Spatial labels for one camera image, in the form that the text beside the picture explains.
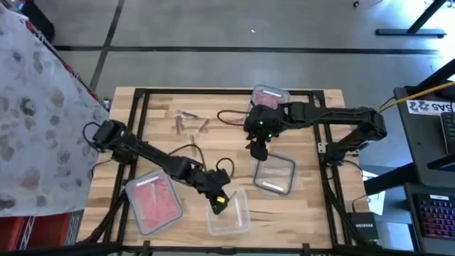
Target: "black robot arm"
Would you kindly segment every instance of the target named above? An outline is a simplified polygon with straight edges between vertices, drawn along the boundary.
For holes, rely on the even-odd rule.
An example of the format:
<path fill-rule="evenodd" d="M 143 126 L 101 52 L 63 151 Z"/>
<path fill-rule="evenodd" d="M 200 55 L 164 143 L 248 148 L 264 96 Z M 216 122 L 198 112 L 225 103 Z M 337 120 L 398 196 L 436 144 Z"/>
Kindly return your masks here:
<path fill-rule="evenodd" d="M 152 161 L 160 166 L 173 180 L 195 188 L 210 201 L 214 214 L 223 211 L 229 202 L 222 187 L 230 182 L 225 169 L 205 170 L 196 160 L 184 156 L 169 154 L 137 139 L 127 131 L 125 124 L 109 120 L 104 121 L 93 136 L 90 146 L 98 151 L 112 150 L 112 159 L 123 164 L 130 164 L 137 156 Z"/>
<path fill-rule="evenodd" d="M 287 129 L 301 129 L 313 124 L 351 124 L 355 130 L 339 142 L 326 145 L 326 163 L 340 165 L 346 152 L 362 149 L 366 141 L 378 141 L 387 136 L 384 119 L 374 109 L 315 107 L 305 102 L 279 104 L 275 110 L 255 105 L 245 119 L 243 129 L 248 133 L 251 155 L 267 160 L 266 142 Z"/>

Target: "wooden table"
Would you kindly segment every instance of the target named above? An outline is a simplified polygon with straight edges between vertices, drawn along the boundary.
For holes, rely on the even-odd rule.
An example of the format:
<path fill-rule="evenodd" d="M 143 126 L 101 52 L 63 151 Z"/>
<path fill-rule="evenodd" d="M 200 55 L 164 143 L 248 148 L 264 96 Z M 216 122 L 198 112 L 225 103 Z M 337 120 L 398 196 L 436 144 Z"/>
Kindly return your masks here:
<path fill-rule="evenodd" d="M 116 89 L 110 113 L 111 119 L 127 123 L 134 89 L 133 87 Z M 344 107 L 341 90 L 324 90 L 324 94 L 327 107 Z M 134 214 L 130 209 L 124 245 L 142 245 L 145 240 L 150 240 L 152 246 L 300 248 L 302 243 L 307 242 L 312 248 L 332 247 L 314 130 L 312 128 L 289 130 L 280 138 L 274 138 L 269 144 L 270 151 L 279 152 L 295 160 L 297 177 L 294 179 L 293 191 L 289 196 L 268 196 L 252 184 L 256 161 L 245 149 L 247 141 L 242 127 L 227 126 L 216 118 L 216 113 L 220 110 L 245 111 L 249 99 L 249 95 L 150 95 L 142 139 L 163 151 L 171 151 L 191 143 L 189 133 L 195 132 L 204 123 L 205 118 L 210 119 L 208 133 L 197 135 L 196 144 L 203 149 L 209 169 L 215 168 L 216 161 L 223 157 L 230 157 L 235 162 L 235 175 L 228 186 L 246 190 L 252 221 L 251 230 L 237 235 L 219 237 L 210 235 L 205 212 L 208 201 L 204 196 L 197 194 L 194 188 L 175 183 L 183 204 L 182 219 L 155 235 L 144 237 L 139 233 Z M 291 100 L 308 101 L 305 96 L 292 96 Z M 141 101 L 138 104 L 133 132 L 138 127 Z M 202 119 L 184 121 L 186 129 L 183 135 L 177 136 L 173 118 L 177 110 L 196 114 Z M 230 117 L 239 118 L 239 115 L 223 116 L 223 118 Z M 331 125 L 331 131 L 333 140 L 338 141 L 350 132 L 350 127 Z M 181 151 L 180 155 L 200 160 L 199 156 L 193 155 L 191 149 Z M 108 158 L 110 154 L 104 154 L 99 161 Z M 347 159 L 357 162 L 350 156 L 347 156 Z M 225 168 L 230 170 L 228 163 L 225 164 Z M 153 163 L 139 158 L 136 176 L 157 169 L 159 167 Z M 339 169 L 345 204 L 350 210 L 352 200 L 365 194 L 361 173 L 357 167 L 349 163 Z M 86 238 L 105 216 L 111 201 L 116 175 L 117 163 L 113 161 L 97 167 L 78 240 Z M 368 211 L 368 204 L 365 199 L 358 200 L 355 202 L 355 208 L 357 211 Z M 341 221 L 336 212 L 335 217 L 338 241 L 343 243 Z M 112 240 L 117 237 L 115 234 L 118 231 L 118 220 L 119 214 L 114 223 Z"/>

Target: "clear plastic container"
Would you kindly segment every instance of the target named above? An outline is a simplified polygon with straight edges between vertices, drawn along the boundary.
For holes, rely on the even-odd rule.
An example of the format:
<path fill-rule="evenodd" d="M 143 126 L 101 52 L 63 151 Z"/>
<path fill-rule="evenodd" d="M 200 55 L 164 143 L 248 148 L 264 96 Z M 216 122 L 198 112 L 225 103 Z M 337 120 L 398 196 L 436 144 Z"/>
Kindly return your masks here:
<path fill-rule="evenodd" d="M 251 101 L 255 105 L 266 105 L 272 109 L 276 109 L 278 104 L 289 102 L 291 95 L 286 90 L 266 86 L 256 85 L 253 89 Z"/>
<path fill-rule="evenodd" d="M 286 196 L 291 193 L 296 163 L 278 154 L 269 154 L 266 161 L 258 161 L 253 184 L 266 191 Z"/>
<path fill-rule="evenodd" d="M 247 193 L 244 189 L 225 190 L 230 195 L 227 208 L 215 215 L 210 205 L 207 211 L 208 232 L 211 235 L 231 235 L 250 231 L 251 219 Z"/>
<path fill-rule="evenodd" d="M 179 220 L 181 202 L 163 171 L 152 171 L 125 185 L 129 202 L 142 235 L 150 235 Z"/>

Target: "white cloth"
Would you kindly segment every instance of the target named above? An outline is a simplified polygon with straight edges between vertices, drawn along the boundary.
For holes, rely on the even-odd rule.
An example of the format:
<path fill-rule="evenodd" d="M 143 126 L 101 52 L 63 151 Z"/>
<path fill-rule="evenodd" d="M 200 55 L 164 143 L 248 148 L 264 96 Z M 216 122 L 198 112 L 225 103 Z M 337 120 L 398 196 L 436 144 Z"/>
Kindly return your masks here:
<path fill-rule="evenodd" d="M 0 4 L 0 217 L 83 209 L 97 152 L 82 138 L 108 113 Z M 87 128 L 91 137 L 96 127 Z"/>

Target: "concrete floor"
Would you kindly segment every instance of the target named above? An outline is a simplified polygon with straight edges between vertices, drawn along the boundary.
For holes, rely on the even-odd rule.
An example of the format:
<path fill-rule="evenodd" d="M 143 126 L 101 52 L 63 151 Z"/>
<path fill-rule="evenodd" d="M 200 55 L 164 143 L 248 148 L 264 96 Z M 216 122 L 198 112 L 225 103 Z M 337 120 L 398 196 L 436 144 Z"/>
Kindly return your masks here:
<path fill-rule="evenodd" d="M 102 59 L 99 81 L 92 83 L 101 97 L 112 97 L 116 86 L 265 84 L 340 88 L 347 106 L 378 107 L 392 97 L 393 88 L 416 85 L 455 56 L 455 27 L 450 27 L 455 9 L 448 7 L 424 26 L 444 28 L 448 35 L 443 39 L 374 34 L 376 28 L 408 28 L 429 0 L 384 0 L 376 5 L 379 0 L 363 0 L 357 9 L 352 7 L 353 0 L 123 1 L 110 42 L 106 36 L 119 0 L 35 0 L 55 25 L 56 46 L 103 46 L 110 42 L 111 46 L 337 48 L 354 49 L 354 53 L 60 52 L 87 84 Z M 374 54 L 380 51 L 371 49 L 411 50 L 411 54 Z M 370 145 L 360 155 L 361 164 L 367 166 L 364 169 L 373 173 L 377 166 L 378 170 L 392 169 L 411 160 L 397 109 L 384 116 L 387 139 Z M 388 242 L 389 247 L 402 244 L 402 249 L 409 249 L 409 239 L 392 229 L 398 227 L 381 226 L 383 240 L 394 241 Z"/>

